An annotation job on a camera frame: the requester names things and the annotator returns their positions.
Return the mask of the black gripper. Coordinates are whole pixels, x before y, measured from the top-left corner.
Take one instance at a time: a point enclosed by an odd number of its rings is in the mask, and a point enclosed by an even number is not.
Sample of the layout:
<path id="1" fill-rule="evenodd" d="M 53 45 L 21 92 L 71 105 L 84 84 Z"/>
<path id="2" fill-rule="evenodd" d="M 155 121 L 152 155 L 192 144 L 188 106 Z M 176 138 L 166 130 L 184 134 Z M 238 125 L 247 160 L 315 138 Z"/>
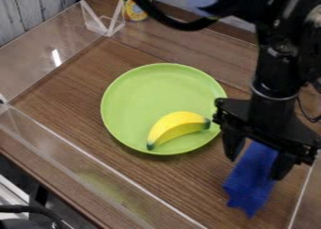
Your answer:
<path id="1" fill-rule="evenodd" d="M 282 180 L 294 164 L 313 165 L 321 149 L 321 137 L 294 113 L 297 96 L 267 97 L 253 93 L 250 99 L 218 98 L 212 122 L 222 130 L 225 155 L 235 161 L 246 138 L 278 152 L 270 178 Z"/>

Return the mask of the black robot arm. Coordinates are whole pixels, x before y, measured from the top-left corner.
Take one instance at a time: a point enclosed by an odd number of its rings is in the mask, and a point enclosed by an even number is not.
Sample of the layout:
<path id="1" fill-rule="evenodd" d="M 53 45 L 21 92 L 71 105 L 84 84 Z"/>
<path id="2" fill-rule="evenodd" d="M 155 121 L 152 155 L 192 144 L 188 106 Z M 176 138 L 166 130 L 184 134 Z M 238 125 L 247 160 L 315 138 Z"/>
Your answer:
<path id="1" fill-rule="evenodd" d="M 134 0 L 163 25 L 198 31 L 219 19 L 235 16 L 253 23 L 258 61 L 250 82 L 250 99 L 214 101 L 212 122 L 222 130 L 225 154 L 239 155 L 245 140 L 277 151 L 270 178 L 281 180 L 295 164 L 314 163 L 321 137 L 294 114 L 303 86 L 321 93 L 321 0 L 188 0 L 202 18 L 182 23 L 150 0 Z"/>

